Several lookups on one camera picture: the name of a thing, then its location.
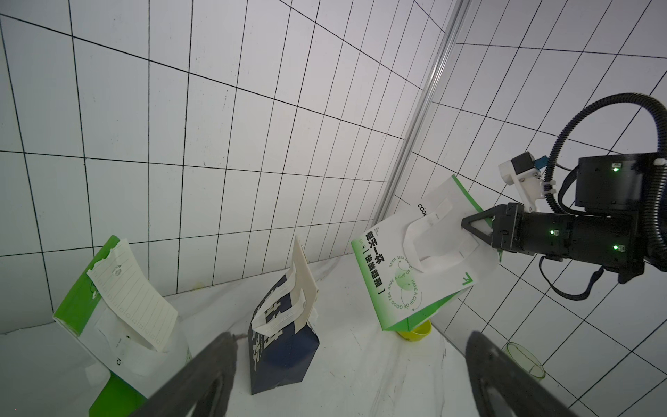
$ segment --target white bag handle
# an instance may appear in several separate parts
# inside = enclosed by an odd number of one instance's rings
[[[302,313],[305,307],[305,294],[301,290],[299,295],[299,300],[292,307],[288,308],[284,312],[278,312],[274,318],[272,318],[268,323],[266,322],[266,310],[270,309],[278,300],[288,295],[296,284],[296,267],[293,265],[292,268],[287,272],[289,276],[287,281],[284,284],[277,287],[269,296],[264,300],[257,314],[252,319],[252,330],[264,336],[271,337],[274,334],[278,333],[288,324],[296,320]]]
[[[451,210],[452,203],[448,199],[444,199],[434,211],[415,220],[408,226],[406,236],[403,239],[403,251],[408,263],[416,270],[425,274],[444,271],[464,260],[479,245],[470,234],[466,234],[466,237],[455,250],[441,256],[429,256],[420,260],[415,248],[415,239],[440,222]]]

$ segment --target paper tag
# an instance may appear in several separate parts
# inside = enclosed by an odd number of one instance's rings
[[[167,302],[141,272],[127,239],[109,256],[97,262],[88,276],[97,291],[125,323],[162,352],[173,330],[178,311]]]

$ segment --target green and white paper bag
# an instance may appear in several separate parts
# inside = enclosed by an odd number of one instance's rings
[[[496,250],[461,228],[481,210],[452,176],[352,241],[382,330],[412,331],[493,272]]]
[[[121,249],[125,250],[122,254],[124,258],[118,259],[121,254],[117,252]],[[125,290],[127,296],[120,294],[123,301],[118,303],[118,307],[113,305],[110,307],[89,277],[89,272],[94,272],[98,263],[109,260],[113,261],[113,266],[116,267],[114,272],[118,272],[114,274],[114,278],[121,278],[123,275],[116,264],[122,263],[128,257],[131,258],[128,264],[132,264],[138,270],[134,273],[141,274],[141,277],[129,282]],[[131,323],[131,315],[130,311],[124,308],[125,305],[139,305],[139,298],[151,294],[149,291],[153,290],[152,286],[142,289],[139,285],[150,286],[138,268],[127,240],[121,241],[116,236],[111,236],[79,276],[53,317],[114,374],[145,397],[149,397],[181,370],[191,359],[191,355],[178,321],[172,323],[171,334],[163,332],[166,337],[160,341],[149,341],[150,336],[148,339],[142,337],[127,323],[128,320]],[[160,302],[166,303],[163,309],[173,309],[159,294],[157,297],[160,298]],[[153,315],[160,314],[155,312],[157,308],[151,308],[156,303],[157,300],[146,299],[144,302],[146,312],[152,311]],[[127,316],[122,320],[118,314]]]

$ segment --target white marble surface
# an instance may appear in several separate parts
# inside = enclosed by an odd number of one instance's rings
[[[247,339],[241,340],[228,416],[478,416],[465,358],[435,330],[420,342],[381,331],[353,255],[314,263],[311,269],[319,286],[315,332],[320,345],[303,382],[251,396]],[[251,313],[282,274],[272,272],[167,297],[180,313],[192,353],[221,332],[247,333]],[[41,357],[21,346],[38,344],[57,331],[66,337],[48,343],[59,354],[69,352],[71,358],[58,370],[47,370],[51,365],[40,366]],[[0,414],[15,408],[5,401],[29,401],[62,373],[85,377],[76,369],[90,365],[87,354],[67,338],[57,324],[0,336],[0,354],[15,359],[11,375],[0,365],[0,385],[8,389],[0,394]],[[21,383],[10,388],[7,377]],[[30,392],[31,380],[40,380],[42,388]],[[61,389],[64,397],[73,397],[67,387]]]

